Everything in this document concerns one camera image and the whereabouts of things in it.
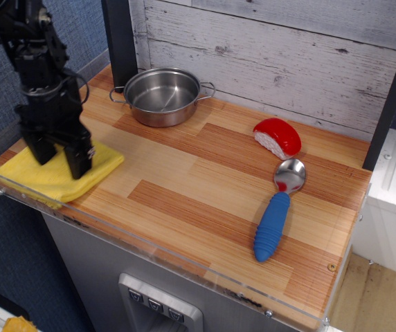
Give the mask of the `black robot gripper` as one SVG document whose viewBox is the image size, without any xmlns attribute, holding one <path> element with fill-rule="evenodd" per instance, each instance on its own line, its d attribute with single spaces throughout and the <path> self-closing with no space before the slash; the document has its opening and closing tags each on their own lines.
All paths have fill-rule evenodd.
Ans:
<svg viewBox="0 0 396 332">
<path fill-rule="evenodd" d="M 20 131 L 40 165 L 56 155 L 55 144 L 64 147 L 72 178 L 80 179 L 92 167 L 95 148 L 91 134 L 80 122 L 82 99 L 76 84 L 41 88 L 22 86 L 26 104 L 15 111 L 20 117 Z"/>
</svg>

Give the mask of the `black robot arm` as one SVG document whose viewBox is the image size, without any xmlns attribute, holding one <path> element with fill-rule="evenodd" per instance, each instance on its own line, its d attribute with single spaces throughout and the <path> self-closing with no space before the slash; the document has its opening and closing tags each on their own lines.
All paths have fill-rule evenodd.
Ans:
<svg viewBox="0 0 396 332">
<path fill-rule="evenodd" d="M 80 76 L 66 67 L 66 45 L 55 32 L 41 1 L 0 1 L 0 44 L 20 79 L 27 99 L 15 111 L 20 132 L 37 162 L 45 165 L 64 148 L 71 175 L 81 178 L 92 167 L 94 148 L 80 122 Z"/>
</svg>

